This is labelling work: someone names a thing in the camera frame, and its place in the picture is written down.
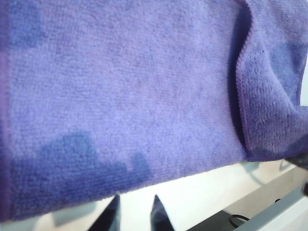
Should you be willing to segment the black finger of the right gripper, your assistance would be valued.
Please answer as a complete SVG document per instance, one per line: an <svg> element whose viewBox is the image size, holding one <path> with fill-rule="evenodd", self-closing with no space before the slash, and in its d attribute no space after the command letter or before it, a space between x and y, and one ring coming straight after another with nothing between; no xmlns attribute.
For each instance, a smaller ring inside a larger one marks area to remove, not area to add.
<svg viewBox="0 0 308 231"><path fill-rule="evenodd" d="M308 152L292 155L285 158L285 160L299 168L308 170Z"/></svg>

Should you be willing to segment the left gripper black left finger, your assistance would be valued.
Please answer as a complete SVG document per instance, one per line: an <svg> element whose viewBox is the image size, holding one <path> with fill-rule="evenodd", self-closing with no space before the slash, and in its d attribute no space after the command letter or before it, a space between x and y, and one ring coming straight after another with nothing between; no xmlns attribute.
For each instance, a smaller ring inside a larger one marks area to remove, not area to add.
<svg viewBox="0 0 308 231"><path fill-rule="evenodd" d="M90 227L90 231L120 230L120 196L116 195Z"/></svg>

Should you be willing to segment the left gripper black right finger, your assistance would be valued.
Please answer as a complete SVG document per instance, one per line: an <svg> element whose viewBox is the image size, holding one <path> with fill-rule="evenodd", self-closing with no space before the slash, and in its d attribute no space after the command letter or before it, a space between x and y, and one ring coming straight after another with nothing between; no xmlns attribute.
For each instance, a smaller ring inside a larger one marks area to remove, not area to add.
<svg viewBox="0 0 308 231"><path fill-rule="evenodd" d="M151 231L174 231L163 203L156 194L150 213Z"/></svg>

